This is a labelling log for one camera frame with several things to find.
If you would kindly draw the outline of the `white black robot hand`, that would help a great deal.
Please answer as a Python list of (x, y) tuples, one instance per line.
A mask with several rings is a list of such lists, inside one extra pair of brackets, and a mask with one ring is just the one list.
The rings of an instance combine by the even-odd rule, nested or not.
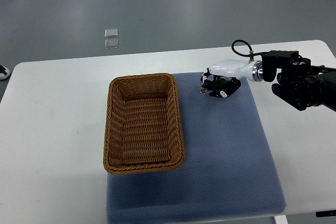
[(263, 80), (261, 61), (223, 60), (208, 67), (201, 76), (201, 83), (205, 80), (225, 79), (229, 81), (230, 96), (241, 86), (241, 79), (260, 82)]

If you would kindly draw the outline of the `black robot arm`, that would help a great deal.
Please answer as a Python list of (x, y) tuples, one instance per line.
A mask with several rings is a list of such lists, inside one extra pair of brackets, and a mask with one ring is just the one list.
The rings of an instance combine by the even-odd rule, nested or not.
[(324, 105), (335, 111), (335, 68), (313, 66), (298, 51), (272, 50), (261, 55), (263, 80), (273, 94), (303, 111)]

